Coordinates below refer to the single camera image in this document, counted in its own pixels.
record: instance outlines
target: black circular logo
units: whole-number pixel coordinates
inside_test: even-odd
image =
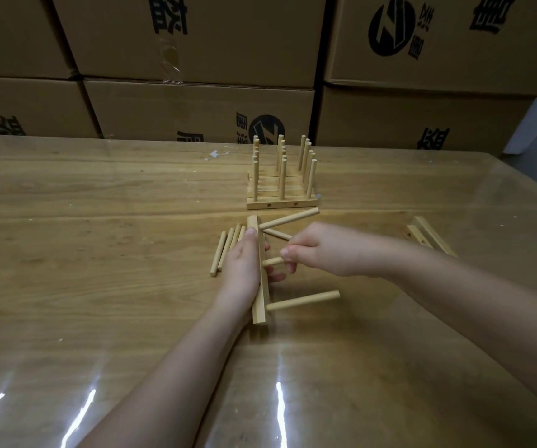
[[[285,136],[285,126],[276,116],[261,114],[250,122],[248,135],[251,142],[254,135],[258,135],[261,144],[277,144],[279,135]]]
[[[381,6],[368,29],[368,42],[377,55],[390,57],[407,45],[414,34],[416,13],[407,0],[389,0],[383,19],[384,5]]]

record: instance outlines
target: person's left arm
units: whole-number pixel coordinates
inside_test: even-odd
[[[259,272],[257,233],[251,228],[227,254],[212,306],[79,446],[191,446],[227,355],[249,320]]]

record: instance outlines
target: cardboard box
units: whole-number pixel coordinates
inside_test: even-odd
[[[67,79],[75,72],[50,9],[49,0],[0,0],[1,77]]]
[[[314,85],[325,0],[54,0],[87,76]]]
[[[105,138],[274,144],[308,133],[314,91],[92,80]]]
[[[324,79],[537,96],[537,0],[338,0]]]
[[[499,155],[532,101],[524,97],[324,88],[316,144]]]
[[[98,138],[81,82],[0,78],[0,135]]]

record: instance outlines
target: wooden table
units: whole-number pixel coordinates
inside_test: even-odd
[[[318,149],[315,219],[401,237],[423,215],[537,288],[530,179],[481,153]],[[0,447],[74,446],[209,306],[249,162],[249,145],[0,136]],[[198,446],[537,446],[537,398],[398,288],[300,269],[274,300],[342,299],[242,334]]]

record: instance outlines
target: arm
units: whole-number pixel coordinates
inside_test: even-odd
[[[249,316],[259,271],[257,233],[251,229],[228,253],[212,306],[79,446],[191,446],[227,355]],[[280,281],[285,276],[269,278]]]
[[[392,281],[537,395],[537,291],[405,240],[313,223],[281,250],[337,275]]]

